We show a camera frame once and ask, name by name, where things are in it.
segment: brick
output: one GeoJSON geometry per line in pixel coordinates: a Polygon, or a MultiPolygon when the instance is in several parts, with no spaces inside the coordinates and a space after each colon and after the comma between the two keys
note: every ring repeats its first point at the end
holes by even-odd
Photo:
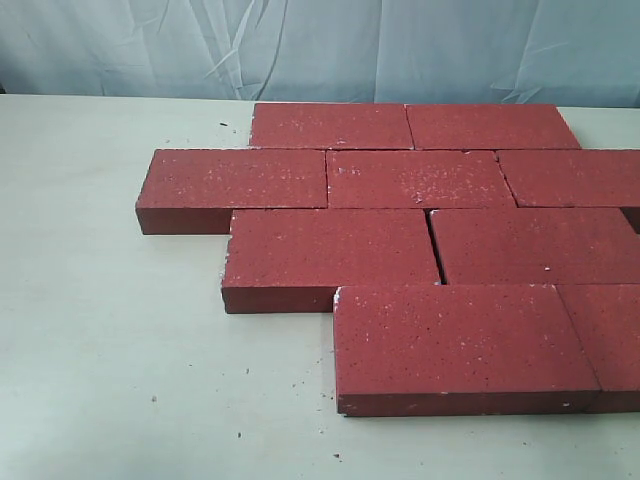
{"type": "Polygon", "coordinates": [[[413,148],[404,105],[384,103],[258,103],[250,144],[262,148],[413,148]]]}
{"type": "Polygon", "coordinates": [[[328,152],[327,178],[330,208],[515,206],[492,152],[328,152]]]}
{"type": "Polygon", "coordinates": [[[416,149],[580,148],[553,105],[407,105],[416,149]]]}
{"type": "Polygon", "coordinates": [[[602,393],[589,411],[640,411],[640,285],[559,287],[602,393]]]}
{"type": "Polygon", "coordinates": [[[521,207],[640,207],[640,150],[498,152],[521,207]]]}
{"type": "Polygon", "coordinates": [[[417,210],[243,210],[231,231],[227,313],[330,312],[342,285],[440,280],[417,210]]]}
{"type": "Polygon", "coordinates": [[[640,242],[618,209],[434,210],[451,284],[640,283],[640,242]]]}
{"type": "Polygon", "coordinates": [[[145,234],[224,234],[233,209],[326,206],[321,151],[157,150],[136,214],[145,234]]]}
{"type": "Polygon", "coordinates": [[[572,413],[600,388],[554,286],[344,287],[338,412],[572,413]]]}

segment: paver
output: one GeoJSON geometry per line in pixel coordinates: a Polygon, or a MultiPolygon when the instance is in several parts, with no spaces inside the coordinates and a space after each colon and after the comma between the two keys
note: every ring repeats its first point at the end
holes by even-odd
{"type": "Polygon", "coordinates": [[[514,207],[492,152],[327,153],[329,208],[514,207]]]}
{"type": "Polygon", "coordinates": [[[233,209],[326,206],[322,151],[157,150],[136,213],[145,234],[224,234],[233,209]]]}
{"type": "Polygon", "coordinates": [[[413,148],[404,105],[391,103],[257,103],[250,144],[261,148],[413,148]]]}
{"type": "Polygon", "coordinates": [[[416,149],[580,148],[553,105],[407,105],[416,149]]]}
{"type": "Polygon", "coordinates": [[[600,387],[552,285],[344,287],[338,412],[571,413],[600,387]]]}
{"type": "Polygon", "coordinates": [[[640,411],[640,285],[562,285],[603,392],[589,411],[640,411]]]}
{"type": "Polygon", "coordinates": [[[451,284],[640,283],[640,241],[619,209],[434,210],[451,284]]]}
{"type": "Polygon", "coordinates": [[[330,312],[343,285],[439,282],[417,210],[240,210],[222,281],[228,313],[330,312]]]}
{"type": "Polygon", "coordinates": [[[510,150],[498,157],[519,206],[640,208],[640,150],[510,150]]]}

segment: white table surface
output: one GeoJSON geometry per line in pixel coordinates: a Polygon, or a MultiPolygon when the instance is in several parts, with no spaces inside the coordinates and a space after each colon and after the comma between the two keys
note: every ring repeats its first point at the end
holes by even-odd
{"type": "MultiPolygon", "coordinates": [[[[226,236],[143,237],[153,150],[252,108],[0,95],[1,479],[640,478],[640,414],[343,418],[331,315],[227,316],[226,236]]],[[[640,148],[640,110],[562,113],[640,148]]]]}

